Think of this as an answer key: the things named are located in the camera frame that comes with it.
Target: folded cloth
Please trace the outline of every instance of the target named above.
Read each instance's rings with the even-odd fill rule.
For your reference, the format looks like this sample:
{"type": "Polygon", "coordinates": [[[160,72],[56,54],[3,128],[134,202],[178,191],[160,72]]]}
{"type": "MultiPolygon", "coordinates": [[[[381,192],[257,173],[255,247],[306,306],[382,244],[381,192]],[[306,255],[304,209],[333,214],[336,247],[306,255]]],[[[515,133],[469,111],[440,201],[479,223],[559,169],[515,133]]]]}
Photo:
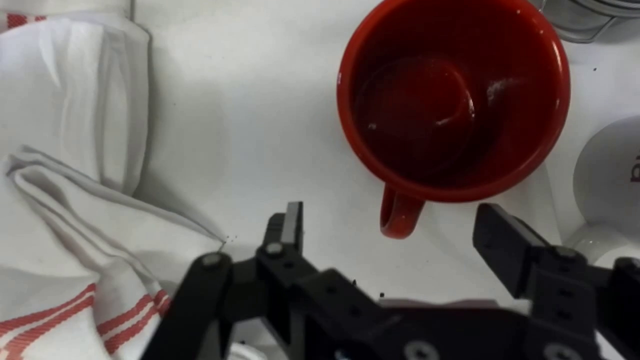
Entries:
{"type": "Polygon", "coordinates": [[[115,15],[75,15],[4,32],[0,156],[34,147],[133,194],[148,135],[148,40],[115,15]]]}
{"type": "Polygon", "coordinates": [[[70,15],[133,16],[133,0],[0,0],[0,32],[70,15]]]}
{"type": "Polygon", "coordinates": [[[139,359],[210,230],[24,149],[0,182],[0,359],[139,359]]]}

